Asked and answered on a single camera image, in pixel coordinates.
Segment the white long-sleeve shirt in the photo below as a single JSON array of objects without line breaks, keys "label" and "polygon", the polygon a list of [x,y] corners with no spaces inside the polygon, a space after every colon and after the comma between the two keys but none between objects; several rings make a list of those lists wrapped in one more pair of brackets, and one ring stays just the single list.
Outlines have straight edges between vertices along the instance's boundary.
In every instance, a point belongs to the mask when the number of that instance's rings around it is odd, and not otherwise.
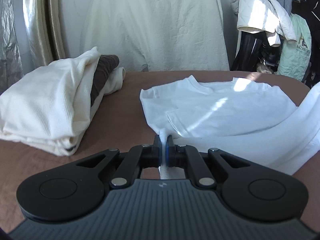
[{"label": "white long-sleeve shirt", "polygon": [[319,151],[319,86],[296,106],[278,86],[189,76],[141,90],[140,101],[162,143],[218,148],[289,175]]}]

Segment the cream folded garment bottom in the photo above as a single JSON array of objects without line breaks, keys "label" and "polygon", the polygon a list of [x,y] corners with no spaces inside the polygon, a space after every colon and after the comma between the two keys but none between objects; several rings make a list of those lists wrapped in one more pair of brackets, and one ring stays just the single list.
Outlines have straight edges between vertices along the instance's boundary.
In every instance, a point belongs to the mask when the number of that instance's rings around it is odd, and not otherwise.
[{"label": "cream folded garment bottom", "polygon": [[20,81],[1,95],[1,139],[73,155],[102,98],[120,90],[124,78],[125,69],[117,67],[92,107],[93,74],[85,73],[78,85],[69,77],[47,85]]}]

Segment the cream folded garment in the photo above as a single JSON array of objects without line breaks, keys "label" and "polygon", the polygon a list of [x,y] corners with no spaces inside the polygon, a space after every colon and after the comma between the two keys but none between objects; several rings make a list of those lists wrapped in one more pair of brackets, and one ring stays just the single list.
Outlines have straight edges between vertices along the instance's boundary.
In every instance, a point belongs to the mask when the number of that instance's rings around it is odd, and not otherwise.
[{"label": "cream folded garment", "polygon": [[1,95],[1,139],[73,155],[102,98],[120,90],[124,78],[125,69],[117,67],[92,107],[93,74],[85,73],[78,85],[69,77],[47,85],[20,81]]},{"label": "cream folded garment", "polygon": [[96,47],[28,73],[1,94],[1,138],[65,140],[90,124]]}]

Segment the dark brown folded garment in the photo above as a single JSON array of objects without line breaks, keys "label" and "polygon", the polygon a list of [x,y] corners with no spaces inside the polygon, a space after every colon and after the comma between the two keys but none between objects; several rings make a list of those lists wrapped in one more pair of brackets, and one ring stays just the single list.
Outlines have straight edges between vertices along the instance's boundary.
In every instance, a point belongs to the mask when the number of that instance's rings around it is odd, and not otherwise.
[{"label": "dark brown folded garment", "polygon": [[109,75],[115,70],[119,64],[119,57],[116,55],[101,55],[93,76],[93,83],[91,89],[91,107],[96,98],[103,89]]}]

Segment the cream folded garment top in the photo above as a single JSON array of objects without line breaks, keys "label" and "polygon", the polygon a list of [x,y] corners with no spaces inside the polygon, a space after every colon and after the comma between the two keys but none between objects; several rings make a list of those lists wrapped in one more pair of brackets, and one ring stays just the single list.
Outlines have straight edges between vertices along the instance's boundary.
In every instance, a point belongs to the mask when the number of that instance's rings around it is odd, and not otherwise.
[{"label": "cream folded garment top", "polygon": [[1,138],[65,140],[90,124],[96,47],[28,73],[1,94]]}]

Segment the black hanging garment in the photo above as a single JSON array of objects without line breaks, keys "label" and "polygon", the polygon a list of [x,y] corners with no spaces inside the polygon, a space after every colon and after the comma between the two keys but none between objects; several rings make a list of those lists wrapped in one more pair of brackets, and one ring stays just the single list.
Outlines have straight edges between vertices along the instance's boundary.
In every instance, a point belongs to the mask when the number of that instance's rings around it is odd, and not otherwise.
[{"label": "black hanging garment", "polygon": [[278,70],[282,45],[269,45],[265,32],[256,34],[241,32],[240,47],[231,71],[257,72],[262,64],[268,72]]}]

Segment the cream covered mattress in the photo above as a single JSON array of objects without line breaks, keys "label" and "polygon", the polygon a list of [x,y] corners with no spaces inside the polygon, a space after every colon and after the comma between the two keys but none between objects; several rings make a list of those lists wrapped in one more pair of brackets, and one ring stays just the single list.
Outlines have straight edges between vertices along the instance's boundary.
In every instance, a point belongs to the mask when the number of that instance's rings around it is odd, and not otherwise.
[{"label": "cream covered mattress", "polygon": [[127,71],[229,70],[220,0],[93,0],[80,48]]}]

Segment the mint green printed bag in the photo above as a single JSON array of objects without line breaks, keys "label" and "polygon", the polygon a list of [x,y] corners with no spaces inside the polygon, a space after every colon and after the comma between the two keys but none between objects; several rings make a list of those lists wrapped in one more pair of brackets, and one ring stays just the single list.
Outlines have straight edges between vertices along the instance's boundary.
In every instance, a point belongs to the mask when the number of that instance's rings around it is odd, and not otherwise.
[{"label": "mint green printed bag", "polygon": [[284,41],[277,74],[302,81],[311,57],[311,33],[304,18],[297,14],[291,14],[290,18],[297,40]]}]

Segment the silver foil sheet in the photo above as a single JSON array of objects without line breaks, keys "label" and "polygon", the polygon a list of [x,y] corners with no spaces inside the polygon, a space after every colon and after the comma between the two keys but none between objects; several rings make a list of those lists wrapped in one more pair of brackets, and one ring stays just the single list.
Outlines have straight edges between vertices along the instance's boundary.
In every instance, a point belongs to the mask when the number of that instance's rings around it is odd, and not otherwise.
[{"label": "silver foil sheet", "polygon": [[14,0],[1,3],[1,93],[23,77],[21,55],[15,33]]}]

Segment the white puffer jacket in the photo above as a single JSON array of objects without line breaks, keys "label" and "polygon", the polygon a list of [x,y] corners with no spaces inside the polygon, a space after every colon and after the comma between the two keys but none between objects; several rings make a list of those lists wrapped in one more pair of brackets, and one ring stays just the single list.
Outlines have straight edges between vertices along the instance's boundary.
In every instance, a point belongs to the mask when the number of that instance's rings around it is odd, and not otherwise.
[{"label": "white puffer jacket", "polygon": [[297,41],[295,29],[287,11],[277,0],[231,0],[231,8],[238,16],[236,27],[250,34],[265,33],[272,47]]}]

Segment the beige curtain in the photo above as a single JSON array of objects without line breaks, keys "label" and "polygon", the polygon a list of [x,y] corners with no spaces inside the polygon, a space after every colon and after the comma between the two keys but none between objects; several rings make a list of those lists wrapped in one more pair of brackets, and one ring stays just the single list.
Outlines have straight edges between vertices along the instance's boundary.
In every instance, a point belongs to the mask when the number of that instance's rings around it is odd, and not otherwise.
[{"label": "beige curtain", "polygon": [[59,0],[23,0],[23,16],[34,66],[64,59]]}]

